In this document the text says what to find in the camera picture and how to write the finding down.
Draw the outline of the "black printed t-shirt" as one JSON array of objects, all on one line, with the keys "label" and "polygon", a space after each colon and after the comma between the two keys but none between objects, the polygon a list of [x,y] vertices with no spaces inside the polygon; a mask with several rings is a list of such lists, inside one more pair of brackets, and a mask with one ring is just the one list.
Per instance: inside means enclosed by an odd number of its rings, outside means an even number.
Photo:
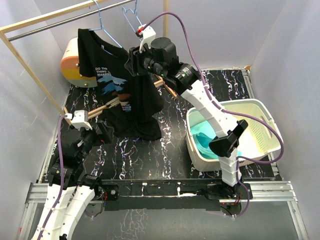
[{"label": "black printed t-shirt", "polygon": [[112,88],[119,99],[119,105],[103,111],[114,135],[147,141],[160,139],[162,132],[154,115],[163,109],[164,100],[154,85],[153,75],[132,76],[124,66],[129,58],[127,50],[104,41],[90,29],[80,28],[77,33],[80,49],[85,41],[90,44],[84,48],[86,53],[79,51],[80,60],[85,61],[79,64],[80,74],[97,77],[97,89],[104,103],[115,97]]}]

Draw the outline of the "teal t-shirt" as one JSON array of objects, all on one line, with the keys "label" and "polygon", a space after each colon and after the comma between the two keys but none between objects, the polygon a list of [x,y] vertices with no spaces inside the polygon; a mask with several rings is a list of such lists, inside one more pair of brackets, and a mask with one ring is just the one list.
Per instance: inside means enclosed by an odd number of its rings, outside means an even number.
[{"label": "teal t-shirt", "polygon": [[234,130],[229,130],[227,136],[218,137],[208,121],[203,121],[190,127],[190,132],[199,153],[206,159],[230,157],[233,150],[239,146],[239,138],[248,127],[246,120],[237,121]]}]

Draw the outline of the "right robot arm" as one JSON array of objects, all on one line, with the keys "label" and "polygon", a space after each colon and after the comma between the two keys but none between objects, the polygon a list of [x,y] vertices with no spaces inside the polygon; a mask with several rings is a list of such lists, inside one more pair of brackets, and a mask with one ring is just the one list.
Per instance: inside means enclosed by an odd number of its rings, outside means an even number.
[{"label": "right robot arm", "polygon": [[233,199],[241,192],[241,173],[237,160],[240,137],[248,127],[246,120],[237,120],[214,101],[200,81],[200,72],[179,60],[176,46],[167,37],[159,37],[150,44],[132,47],[128,51],[125,68],[132,76],[155,74],[179,96],[191,103],[211,125],[216,136],[208,144],[218,156],[222,183],[209,194]]}]

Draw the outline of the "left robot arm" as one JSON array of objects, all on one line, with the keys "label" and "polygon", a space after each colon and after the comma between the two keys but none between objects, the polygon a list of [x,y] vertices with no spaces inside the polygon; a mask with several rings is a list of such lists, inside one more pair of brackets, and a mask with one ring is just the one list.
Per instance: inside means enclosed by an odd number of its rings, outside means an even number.
[{"label": "left robot arm", "polygon": [[100,120],[98,129],[80,128],[80,137],[62,145],[57,134],[58,157],[47,176],[44,207],[32,236],[34,240],[70,240],[91,200],[103,195],[101,179],[83,173],[93,147],[112,142],[112,128]]}]

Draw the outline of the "round drawer cabinet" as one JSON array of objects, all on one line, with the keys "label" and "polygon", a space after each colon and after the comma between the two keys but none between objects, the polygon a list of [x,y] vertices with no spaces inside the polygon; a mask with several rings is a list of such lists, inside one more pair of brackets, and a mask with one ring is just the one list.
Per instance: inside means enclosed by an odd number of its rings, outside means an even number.
[{"label": "round drawer cabinet", "polygon": [[85,77],[80,74],[77,37],[68,42],[60,61],[60,70],[65,79],[77,88],[95,88],[98,86],[95,77]]}]

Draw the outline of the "metal hanging rod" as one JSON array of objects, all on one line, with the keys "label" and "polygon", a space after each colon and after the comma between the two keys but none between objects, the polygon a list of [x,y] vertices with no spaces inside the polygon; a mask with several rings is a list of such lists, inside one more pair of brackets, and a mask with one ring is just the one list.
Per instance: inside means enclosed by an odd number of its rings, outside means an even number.
[{"label": "metal hanging rod", "polygon": [[58,27],[58,26],[62,26],[62,25],[65,25],[65,24],[68,24],[68,23],[71,23],[71,22],[74,22],[74,21],[89,17],[91,15],[95,15],[95,14],[101,13],[101,12],[106,11],[106,10],[113,9],[115,7],[122,6],[122,5],[127,4],[127,3],[131,3],[133,1],[134,0],[123,0],[121,2],[117,2],[117,3],[111,4],[111,5],[102,7],[100,9],[97,9],[97,10],[93,10],[93,11],[90,11],[90,12],[87,12],[87,13],[84,13],[84,14],[81,14],[81,15],[77,15],[77,16],[74,16],[74,17],[59,21],[59,22],[55,22],[53,24],[49,24],[47,26],[43,26],[43,27],[37,28],[35,30],[31,30],[31,31],[28,31],[28,32],[25,32],[25,33],[10,37],[10,38],[8,38],[8,41],[12,42],[12,41],[15,41],[15,40],[19,40],[19,39],[22,39],[22,38],[25,38],[25,37],[28,37],[28,36],[31,36],[31,35],[34,35],[34,34],[37,34],[37,33],[52,29],[52,28],[55,28],[55,27]]}]

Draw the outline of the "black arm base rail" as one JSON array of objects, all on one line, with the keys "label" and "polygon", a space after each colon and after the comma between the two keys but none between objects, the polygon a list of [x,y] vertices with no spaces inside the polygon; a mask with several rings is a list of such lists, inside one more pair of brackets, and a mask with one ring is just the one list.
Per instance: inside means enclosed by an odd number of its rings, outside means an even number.
[{"label": "black arm base rail", "polygon": [[237,205],[251,200],[249,183],[231,187],[221,179],[132,179],[101,180],[95,187],[92,204],[105,211],[130,209],[219,211],[220,205]]}]

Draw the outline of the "wooden clothes rack frame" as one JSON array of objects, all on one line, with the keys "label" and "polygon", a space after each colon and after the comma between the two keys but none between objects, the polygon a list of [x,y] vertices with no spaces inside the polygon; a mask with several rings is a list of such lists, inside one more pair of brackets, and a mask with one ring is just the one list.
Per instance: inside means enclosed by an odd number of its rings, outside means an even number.
[{"label": "wooden clothes rack frame", "polygon": [[[37,82],[37,84],[40,84],[39,85],[40,88],[42,88],[42,90],[44,90],[45,93],[49,93],[49,92],[46,92],[47,89],[45,89],[44,85],[40,82],[38,77],[36,77],[36,75],[34,75],[34,72],[31,71],[31,69],[28,67],[28,64],[22,59],[22,57],[17,52],[17,50],[8,41],[8,38],[5,36],[5,33],[13,32],[15,30],[19,30],[19,29],[22,29],[22,28],[25,28],[25,27],[28,27],[28,26],[32,26],[32,25],[35,25],[35,24],[38,24],[38,23],[42,23],[42,22],[44,22],[46,20],[50,20],[50,19],[53,19],[53,18],[56,18],[56,17],[64,16],[66,14],[73,13],[73,12],[76,12],[78,10],[82,10],[82,9],[84,9],[86,7],[93,6],[93,4],[95,4],[95,2],[93,0],[88,0],[88,1],[83,2],[83,3],[79,3],[79,4],[76,4],[76,5],[70,6],[70,7],[66,7],[66,8],[57,10],[57,11],[46,13],[46,14],[43,14],[43,15],[40,15],[40,16],[37,16],[37,17],[34,17],[34,18],[30,18],[30,19],[27,19],[27,20],[24,20],[24,21],[20,21],[20,22],[17,22],[17,23],[11,24],[11,25],[7,25],[7,26],[4,26],[4,27],[0,28],[0,33],[2,34],[1,36],[4,37],[4,40],[5,40],[4,42],[5,42],[5,44],[7,44],[7,47],[10,50],[13,51],[12,53],[17,57],[17,59],[20,61],[20,63],[23,65],[23,67],[26,67],[25,70],[28,70],[29,74],[32,73],[31,74],[32,75],[31,76],[32,79],[35,80]],[[80,59],[80,52],[81,52],[80,50],[82,50],[82,52],[86,53],[85,52],[85,47],[87,47],[87,48],[90,47],[89,46],[90,42],[89,42],[89,40],[85,40],[85,43],[83,43],[81,45],[82,49],[80,49],[80,46],[79,46],[80,44],[78,42],[79,42],[79,40],[78,40],[78,37],[77,37],[79,63],[85,63],[85,60],[89,60],[89,59],[87,57],[87,59],[84,59],[84,60],[82,59],[81,60]],[[158,78],[158,80],[154,83],[155,88],[158,88],[158,87],[163,85],[170,92],[172,97],[174,99],[176,99],[178,97],[177,93],[173,89],[168,87],[167,84],[165,84],[165,81],[161,76],[157,76],[157,78]],[[96,116],[102,114],[104,109],[112,108],[112,107],[115,107],[115,106],[120,104],[119,98],[117,97],[117,94],[116,94],[116,92],[114,90],[114,87],[111,89],[111,93],[112,93],[112,97],[114,96],[114,98],[111,101],[109,101],[108,103],[106,103],[105,105],[90,111],[88,113],[88,119],[95,118]]]}]

